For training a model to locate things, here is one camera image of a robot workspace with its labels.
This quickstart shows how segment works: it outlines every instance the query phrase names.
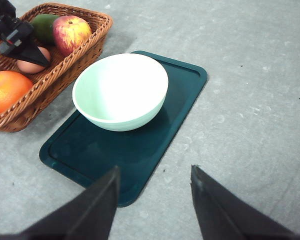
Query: apple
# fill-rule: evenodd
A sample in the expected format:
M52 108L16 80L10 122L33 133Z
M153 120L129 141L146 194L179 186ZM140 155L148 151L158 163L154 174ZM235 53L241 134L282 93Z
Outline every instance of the apple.
M68 56L91 35L89 24L78 16L61 16L52 26L54 43L63 56Z

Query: dark green tray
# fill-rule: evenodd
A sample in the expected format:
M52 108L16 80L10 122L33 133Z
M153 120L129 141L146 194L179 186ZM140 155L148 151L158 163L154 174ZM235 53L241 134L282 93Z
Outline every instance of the dark green tray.
M168 74L168 91L159 113L138 129L116 132L95 126L75 111L39 154L44 164L85 188L119 166L119 207L137 199L207 80L199 66L145 51L133 53L157 60Z

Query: green fruit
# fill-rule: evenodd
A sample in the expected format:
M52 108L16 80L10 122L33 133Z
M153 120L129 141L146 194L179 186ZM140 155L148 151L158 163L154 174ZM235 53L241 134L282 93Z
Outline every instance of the green fruit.
M59 18L53 14L39 14L31 21L34 28L34 36L43 44L55 44L52 26L54 21Z

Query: gray floor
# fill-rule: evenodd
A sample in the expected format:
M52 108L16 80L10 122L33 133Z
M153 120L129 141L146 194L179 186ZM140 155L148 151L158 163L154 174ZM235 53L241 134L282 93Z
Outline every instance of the gray floor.
M43 3L11 2L18 16ZM200 239L193 164L300 233L300 0L55 2L113 17L102 58L145 50L209 74L142 195L117 210L110 240ZM83 191L38 156L75 110L72 86L25 130L0 132L0 233L23 230Z

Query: brown egg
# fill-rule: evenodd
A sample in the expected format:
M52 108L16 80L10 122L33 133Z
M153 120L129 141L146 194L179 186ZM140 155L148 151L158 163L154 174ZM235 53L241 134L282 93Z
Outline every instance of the brown egg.
M49 51L41 46L38 46L39 50L41 51L41 53L45 56L45 58L50 62L50 53ZM42 70L44 70L46 67L45 66L40 66L28 61L22 61L22 60L17 60L16 64L18 66L18 68L20 69L21 72L25 73L25 74L37 74L39 72L41 72Z

